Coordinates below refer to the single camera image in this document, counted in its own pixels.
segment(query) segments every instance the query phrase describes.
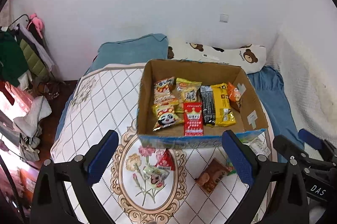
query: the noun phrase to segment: pink plush toy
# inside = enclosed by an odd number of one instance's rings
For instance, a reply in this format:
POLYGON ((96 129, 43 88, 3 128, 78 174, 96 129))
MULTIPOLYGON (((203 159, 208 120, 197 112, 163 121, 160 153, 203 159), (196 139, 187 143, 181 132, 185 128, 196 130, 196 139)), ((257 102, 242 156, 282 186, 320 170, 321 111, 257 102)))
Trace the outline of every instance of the pink plush toy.
POLYGON ((43 29, 43 22, 40 18, 37 17, 36 13, 33 13, 31 16, 29 16, 29 18, 31 19, 31 22, 29 23, 29 25, 27 26, 27 29, 29 28, 30 24, 33 23, 36 31, 38 32, 39 36, 41 37, 41 39, 43 39, 42 36, 42 29, 43 29))

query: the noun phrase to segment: light switch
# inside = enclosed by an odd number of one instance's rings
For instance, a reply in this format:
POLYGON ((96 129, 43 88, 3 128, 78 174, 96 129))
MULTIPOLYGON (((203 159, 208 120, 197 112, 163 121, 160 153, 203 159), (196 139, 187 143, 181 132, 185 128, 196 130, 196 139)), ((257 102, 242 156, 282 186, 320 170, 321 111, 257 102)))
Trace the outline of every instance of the light switch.
POLYGON ((228 23, 228 14, 220 13, 220 22, 222 23, 228 23))

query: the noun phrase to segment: cardboard box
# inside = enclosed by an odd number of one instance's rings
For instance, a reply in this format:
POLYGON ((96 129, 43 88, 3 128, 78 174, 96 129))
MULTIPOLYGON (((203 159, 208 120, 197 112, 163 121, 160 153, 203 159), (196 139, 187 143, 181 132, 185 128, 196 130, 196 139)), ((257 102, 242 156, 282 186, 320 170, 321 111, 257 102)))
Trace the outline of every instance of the cardboard box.
POLYGON ((146 64, 140 82, 137 125, 142 145, 156 148, 220 146, 222 133, 228 129, 236 133, 237 137, 244 142, 255 138, 268 128, 260 100, 241 67, 176 60, 151 60, 146 64), (242 93, 242 107, 240 112, 232 108, 236 124, 228 127, 204 126, 202 137, 185 137, 183 124, 153 131, 157 121, 152 112, 153 84, 172 76, 202 82, 203 85, 231 82, 237 86, 242 93))

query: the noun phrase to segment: bolt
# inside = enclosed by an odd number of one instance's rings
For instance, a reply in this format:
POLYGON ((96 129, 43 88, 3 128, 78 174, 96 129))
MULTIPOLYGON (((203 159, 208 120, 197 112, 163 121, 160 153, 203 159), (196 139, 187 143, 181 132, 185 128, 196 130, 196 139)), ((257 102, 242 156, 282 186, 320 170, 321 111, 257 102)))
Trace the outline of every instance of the bolt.
POLYGON ((258 156, 257 156, 257 159, 258 159, 259 161, 266 161, 266 160, 267 160, 267 157, 266 157, 265 155, 258 155, 258 156))
POLYGON ((289 160, 289 162, 290 162, 291 165, 296 165, 297 164, 297 161, 295 159, 293 159, 293 158, 291 160, 289 160))
POLYGON ((77 155, 77 156, 74 157, 74 161, 76 161, 76 162, 79 162, 79 161, 81 161, 82 159, 83 159, 83 156, 82 156, 82 155, 77 155))
POLYGON ((43 162, 43 165, 44 166, 48 166, 49 164, 51 164, 52 161, 50 159, 46 159, 44 162, 43 162))

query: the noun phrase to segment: wooden floor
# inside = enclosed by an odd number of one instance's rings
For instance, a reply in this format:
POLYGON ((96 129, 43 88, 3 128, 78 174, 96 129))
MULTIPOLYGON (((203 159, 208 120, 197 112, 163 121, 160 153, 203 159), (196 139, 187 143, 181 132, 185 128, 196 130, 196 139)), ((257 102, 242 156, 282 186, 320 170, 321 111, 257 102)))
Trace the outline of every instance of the wooden floor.
MULTIPOLYGON (((65 85, 60 84, 60 95, 56 99, 49 102, 50 107, 52 108, 52 113, 40 122, 40 125, 42 127, 42 135, 40 136, 41 143, 37 147, 37 149, 40 150, 40 160, 37 162, 29 162, 31 165, 35 166, 38 169, 41 168, 43 162, 46 159, 50 158, 50 149, 54 144, 56 129, 59 124, 62 111, 68 98, 75 90, 77 81, 67 81, 65 83, 65 85)), ((27 190, 26 181, 27 178, 29 178, 35 182, 38 176, 38 171, 34 168, 27 167, 26 170, 21 168, 20 173, 22 184, 25 188, 25 196, 28 201, 31 202, 33 198, 33 193, 27 190)))

